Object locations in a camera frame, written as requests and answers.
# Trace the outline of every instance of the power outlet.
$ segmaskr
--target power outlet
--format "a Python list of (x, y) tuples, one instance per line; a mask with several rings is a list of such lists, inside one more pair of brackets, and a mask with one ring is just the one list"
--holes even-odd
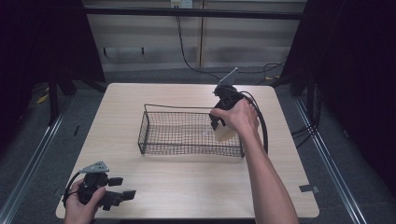
[(171, 0), (171, 8), (181, 8), (181, 0)]
[(192, 0), (181, 0), (182, 8), (192, 8)]

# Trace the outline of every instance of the wire basket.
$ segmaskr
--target wire basket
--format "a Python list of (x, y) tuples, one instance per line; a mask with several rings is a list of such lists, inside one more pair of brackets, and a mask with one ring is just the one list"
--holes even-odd
[[(148, 111), (149, 106), (155, 107), (156, 111)], [(186, 109), (203, 112), (181, 112)], [(138, 139), (141, 154), (214, 154), (245, 157), (238, 134), (224, 142), (216, 140), (207, 112), (209, 109), (145, 105)]]

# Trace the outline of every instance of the hand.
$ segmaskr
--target hand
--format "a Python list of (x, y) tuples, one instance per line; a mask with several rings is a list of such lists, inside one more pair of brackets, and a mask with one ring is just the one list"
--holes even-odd
[(214, 108), (210, 111), (210, 114), (222, 118), (226, 125), (236, 130), (239, 135), (252, 131), (257, 132), (257, 128), (259, 127), (257, 112), (254, 106), (246, 99), (238, 101), (231, 110)]
[(89, 224), (93, 220), (99, 206), (97, 205), (102, 197), (105, 195), (106, 189), (99, 188), (87, 204), (82, 204), (78, 199), (78, 186), (83, 182), (83, 179), (75, 182), (70, 189), (74, 192), (69, 195), (66, 201), (66, 214), (64, 216), (64, 224)]

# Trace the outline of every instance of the metal rail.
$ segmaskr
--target metal rail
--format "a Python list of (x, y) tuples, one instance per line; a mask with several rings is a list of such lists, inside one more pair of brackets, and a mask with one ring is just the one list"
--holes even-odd
[(30, 6), (31, 9), (59, 13), (82, 13), (95, 15), (139, 15), (139, 16), (179, 16), (179, 17), (212, 17), (212, 18), (244, 18), (267, 20), (299, 21), (307, 17), (316, 17), (300, 12), (269, 12), (217, 9), (190, 9), (165, 7), (46, 7)]
[(23, 197), (29, 189), (29, 186), (33, 180), (33, 177), (35, 176), (36, 171), (38, 170), (40, 163), (44, 159), (44, 156), (50, 146), (52, 138), (53, 136), (55, 136), (59, 129), (59, 126), (62, 123), (62, 120), (64, 118), (64, 112), (70, 106), (71, 102), (72, 97), (69, 97), (58, 118), (46, 130), (40, 144), (35, 150), (35, 154), (33, 155), (32, 159), (30, 159), (17, 185), (15, 186), (14, 190), (12, 190), (11, 194), (7, 198), (4, 206), (0, 211), (1, 224), (11, 223), (12, 219), (15, 217), (15, 214), (17, 213), (17, 210), (21, 205)]
[(364, 215), (359, 207), (358, 202), (356, 201), (355, 197), (353, 196), (352, 192), (347, 186), (347, 183), (345, 182), (340, 171), (338, 170), (338, 167), (335, 164), (334, 160), (332, 159), (332, 155), (330, 154), (329, 149), (327, 149), (326, 145), (324, 144), (324, 141), (320, 136), (320, 133), (314, 132), (314, 130), (310, 128), (311, 127), (310, 121), (306, 114), (307, 111), (303, 101), (300, 99), (300, 100), (296, 100), (295, 103), (297, 104), (298, 110), (301, 114), (301, 117), (304, 120), (306, 127), (308, 128), (309, 133), (312, 134), (312, 140), (314, 141), (315, 146), (317, 147), (318, 153), (322, 158), (327, 168), (327, 171), (330, 174), (330, 177), (332, 178), (332, 182), (334, 183), (338, 193), (340, 194), (341, 200), (343, 201), (346, 210), (348, 211), (350, 217), (352, 218), (353, 223), (366, 224), (367, 221), (364, 218)]

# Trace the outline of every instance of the wooden table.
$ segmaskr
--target wooden table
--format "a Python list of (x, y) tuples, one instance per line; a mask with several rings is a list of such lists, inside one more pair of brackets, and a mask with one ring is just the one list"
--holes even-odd
[[(298, 217), (318, 215), (304, 168), (288, 125), (271, 87), (235, 86), (257, 100), (266, 121), (269, 156), (288, 190)], [(219, 100), (213, 85), (111, 84), (98, 109), (73, 175), (104, 161), (109, 177), (123, 177), (122, 192), (136, 189), (135, 198), (99, 210), (97, 218), (254, 218), (247, 162), (216, 155), (141, 155), (137, 146), (144, 104), (212, 107)], [(57, 217), (64, 217), (60, 203)]]

